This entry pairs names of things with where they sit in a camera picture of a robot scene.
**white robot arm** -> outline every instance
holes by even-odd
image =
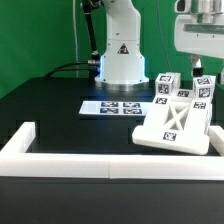
[[[107,17],[107,47],[101,57],[96,86],[129,91],[148,84],[145,59],[140,53],[141,16],[131,0],[88,1],[104,5]]]
[[[178,0],[175,11],[175,47],[192,54],[194,75],[203,75],[200,56],[224,59],[224,1]]]

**white block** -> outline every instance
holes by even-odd
[[[209,148],[209,137],[203,133],[178,130],[153,129],[137,126],[132,134],[135,144],[205,155]]]
[[[184,131],[193,132],[195,136],[205,133],[209,111],[210,103],[208,101],[193,100],[185,122]]]
[[[220,74],[220,84],[224,85],[224,72]]]
[[[144,125],[150,128],[160,128],[164,125],[169,115],[170,100],[168,96],[155,96],[144,120]]]
[[[221,157],[209,156],[142,156],[111,163],[111,178],[223,180]]]
[[[24,122],[19,130],[0,151],[0,156],[2,154],[26,152],[35,137],[35,123]]]
[[[0,155],[0,176],[109,178],[108,156],[11,153]]]
[[[181,74],[180,73],[175,73],[175,72],[166,72],[166,75],[174,75],[174,89],[179,89],[180,88],[180,81],[181,81]]]
[[[207,118],[206,118],[206,127],[205,127],[205,134],[208,134],[209,131],[209,127],[212,121],[212,104],[210,104],[209,110],[208,110],[208,114],[207,114]]]
[[[215,75],[203,75],[203,77],[209,77],[212,81],[213,86],[215,87],[216,76]]]
[[[163,74],[160,73],[156,79],[156,95],[170,95],[174,89],[174,79],[173,74]]]
[[[210,126],[210,142],[221,156],[224,156],[224,130],[220,126]]]
[[[213,98],[214,93],[214,83],[210,76],[202,76],[198,78],[193,78],[193,91],[195,93],[196,100]]]
[[[171,93],[171,99],[175,102],[188,102],[194,99],[194,91],[190,89],[174,89]]]

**black tabletop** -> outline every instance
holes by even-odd
[[[35,121],[29,153],[183,155],[132,143],[144,117],[79,115],[83,100],[151,102],[150,88],[97,89],[88,79],[35,78],[0,100],[0,144]],[[183,87],[190,88],[190,83]],[[224,124],[216,88],[212,124]],[[209,154],[218,156],[210,147]],[[224,182],[0,177],[0,223],[223,223]]]
[[[143,116],[79,114],[84,100],[151,102],[153,82],[150,87],[134,92],[114,92],[95,88],[88,79],[30,79],[0,101],[0,144],[4,146],[22,122],[35,121],[37,138],[29,152],[185,156],[180,152],[133,144],[132,132],[143,123]],[[222,91],[218,89],[217,92],[222,96]],[[213,123],[221,123],[222,119],[222,111],[215,105]],[[212,146],[209,155],[217,155]]]

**printed marker sheet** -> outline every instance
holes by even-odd
[[[146,102],[83,101],[79,114],[146,116],[150,104]]]

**green wall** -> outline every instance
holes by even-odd
[[[158,0],[161,29],[172,71],[191,79],[189,56],[176,52],[173,43],[175,0]],[[146,74],[154,79],[168,71],[159,35],[156,0],[133,0],[142,15],[141,52]],[[79,60],[90,58],[90,46],[80,0],[76,1]],[[75,61],[72,0],[0,0],[0,97],[32,77]],[[99,52],[105,50],[106,25],[103,8],[92,13]],[[222,61],[203,58],[206,74],[222,70]]]

